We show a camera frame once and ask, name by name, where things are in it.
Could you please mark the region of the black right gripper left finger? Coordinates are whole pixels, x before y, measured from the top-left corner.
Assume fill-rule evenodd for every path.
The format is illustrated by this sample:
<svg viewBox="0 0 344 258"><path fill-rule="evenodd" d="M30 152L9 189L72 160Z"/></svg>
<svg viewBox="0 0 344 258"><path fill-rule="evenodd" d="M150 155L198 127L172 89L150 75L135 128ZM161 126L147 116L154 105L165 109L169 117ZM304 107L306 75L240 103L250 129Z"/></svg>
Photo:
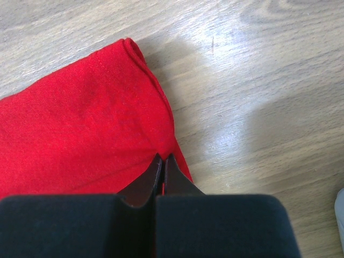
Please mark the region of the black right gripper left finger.
<svg viewBox="0 0 344 258"><path fill-rule="evenodd" d="M141 208L160 192L163 160L156 154L148 168L132 183L117 193L130 207Z"/></svg>

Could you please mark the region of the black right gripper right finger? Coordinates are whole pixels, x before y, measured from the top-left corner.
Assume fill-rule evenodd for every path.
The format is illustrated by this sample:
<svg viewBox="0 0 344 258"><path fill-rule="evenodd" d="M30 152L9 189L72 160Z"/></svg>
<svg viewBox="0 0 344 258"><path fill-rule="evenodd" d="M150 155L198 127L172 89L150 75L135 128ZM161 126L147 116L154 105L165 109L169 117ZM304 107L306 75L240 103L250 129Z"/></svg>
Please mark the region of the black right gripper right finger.
<svg viewBox="0 0 344 258"><path fill-rule="evenodd" d="M164 166L163 195L205 196L205 193L182 173L173 154L168 156Z"/></svg>

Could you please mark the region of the red t shirt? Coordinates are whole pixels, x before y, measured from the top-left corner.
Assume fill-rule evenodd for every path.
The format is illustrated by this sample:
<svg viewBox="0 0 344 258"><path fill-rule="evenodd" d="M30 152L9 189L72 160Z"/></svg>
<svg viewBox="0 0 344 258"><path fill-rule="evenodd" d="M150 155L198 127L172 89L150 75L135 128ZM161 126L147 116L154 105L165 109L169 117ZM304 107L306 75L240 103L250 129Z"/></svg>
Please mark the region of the red t shirt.
<svg viewBox="0 0 344 258"><path fill-rule="evenodd" d="M115 194L155 155L189 168L169 102L121 39L1 100L1 197Z"/></svg>

